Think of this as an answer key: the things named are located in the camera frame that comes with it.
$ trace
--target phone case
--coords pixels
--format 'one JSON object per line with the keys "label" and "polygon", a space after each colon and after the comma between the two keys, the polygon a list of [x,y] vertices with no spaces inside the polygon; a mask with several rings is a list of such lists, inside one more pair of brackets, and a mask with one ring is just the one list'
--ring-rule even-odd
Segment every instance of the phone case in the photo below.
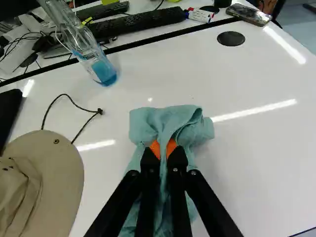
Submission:
{"label": "phone case", "polygon": [[239,18],[239,19],[241,19],[241,20],[243,20],[243,21],[245,21],[245,22],[248,22],[248,23],[250,23],[250,24],[263,27],[263,26],[265,26],[265,25],[271,20],[271,19],[270,19],[269,21],[263,22],[263,21],[257,21],[257,20],[252,19],[252,18],[248,18],[248,17],[246,17],[246,16],[244,16],[244,15],[241,15],[241,14],[238,14],[238,13],[236,13],[236,12],[232,12],[232,11],[231,11],[231,7],[232,7],[232,6],[230,6],[230,7],[228,7],[228,8],[226,9],[226,14],[228,14],[228,15],[230,15],[230,16],[234,16],[234,17],[236,17],[236,18]]}

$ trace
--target black keyboard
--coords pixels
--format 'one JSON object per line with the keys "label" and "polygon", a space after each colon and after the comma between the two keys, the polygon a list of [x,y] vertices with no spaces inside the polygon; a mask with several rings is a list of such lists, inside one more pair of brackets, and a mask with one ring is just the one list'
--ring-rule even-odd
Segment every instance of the black keyboard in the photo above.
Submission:
{"label": "black keyboard", "polygon": [[88,24],[88,28],[96,40],[101,42],[110,37],[178,23],[185,19],[184,11],[179,6],[175,6]]}
{"label": "black keyboard", "polygon": [[117,15],[128,11],[129,1],[114,2],[107,5],[97,5],[76,12],[77,17],[84,21],[89,17],[93,20],[101,19],[108,16]]}

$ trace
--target beige hat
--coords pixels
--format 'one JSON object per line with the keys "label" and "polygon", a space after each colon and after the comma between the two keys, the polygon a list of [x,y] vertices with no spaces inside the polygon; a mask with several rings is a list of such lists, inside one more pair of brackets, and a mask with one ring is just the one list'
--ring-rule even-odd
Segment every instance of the beige hat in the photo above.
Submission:
{"label": "beige hat", "polygon": [[83,189],[80,155],[51,131],[10,142],[0,158],[0,237],[67,237]]}

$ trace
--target green object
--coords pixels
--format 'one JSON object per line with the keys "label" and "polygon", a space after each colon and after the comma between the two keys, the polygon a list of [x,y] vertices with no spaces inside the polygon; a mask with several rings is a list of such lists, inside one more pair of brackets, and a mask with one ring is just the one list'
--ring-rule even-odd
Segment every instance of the green object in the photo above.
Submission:
{"label": "green object", "polygon": [[[213,122],[203,118],[202,108],[194,105],[172,106],[163,109],[139,108],[130,112],[129,139],[137,146],[127,170],[140,171],[140,160],[145,147],[154,140],[160,144],[160,195],[157,201],[155,216],[155,236],[172,237],[172,217],[170,196],[166,189],[166,145],[174,138],[178,145],[183,146],[188,157],[188,170],[196,168],[192,146],[199,145],[214,138]],[[134,236],[140,200],[138,199],[121,230],[120,237]],[[193,201],[187,196],[190,220],[197,215]]]}
{"label": "green object", "polygon": [[107,5],[107,4],[114,3],[114,2],[119,2],[119,0],[101,0],[101,3],[103,5]]}

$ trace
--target plastic water bottle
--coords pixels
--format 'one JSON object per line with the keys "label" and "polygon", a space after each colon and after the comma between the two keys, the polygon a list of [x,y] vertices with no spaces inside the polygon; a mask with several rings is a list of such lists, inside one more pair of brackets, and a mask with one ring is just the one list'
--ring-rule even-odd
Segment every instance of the plastic water bottle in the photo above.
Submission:
{"label": "plastic water bottle", "polygon": [[111,85],[117,80],[117,72],[96,42],[92,32],[81,23],[75,13],[63,2],[46,1],[56,28],[63,34],[68,50],[78,58],[79,62],[90,73],[92,79],[101,85]]}

